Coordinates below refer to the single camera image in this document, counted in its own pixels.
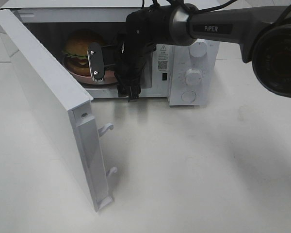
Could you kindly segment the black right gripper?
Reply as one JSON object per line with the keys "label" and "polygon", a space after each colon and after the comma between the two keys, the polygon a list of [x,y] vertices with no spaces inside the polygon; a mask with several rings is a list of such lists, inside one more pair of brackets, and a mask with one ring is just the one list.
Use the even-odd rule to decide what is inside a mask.
{"label": "black right gripper", "polygon": [[126,33],[119,34],[115,43],[101,46],[104,65],[112,67],[119,80],[118,97],[128,102],[139,99],[142,72],[157,43],[152,33]]}

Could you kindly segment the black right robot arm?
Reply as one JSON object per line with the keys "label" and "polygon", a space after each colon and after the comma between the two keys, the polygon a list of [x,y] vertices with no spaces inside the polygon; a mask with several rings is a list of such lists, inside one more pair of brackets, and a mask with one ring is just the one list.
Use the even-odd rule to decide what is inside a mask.
{"label": "black right robot arm", "polygon": [[153,4],[130,13],[125,26],[112,47],[120,97],[138,99],[142,70],[157,44],[189,46],[206,39],[238,44],[259,82],[291,98],[291,5],[199,10],[191,4]]}

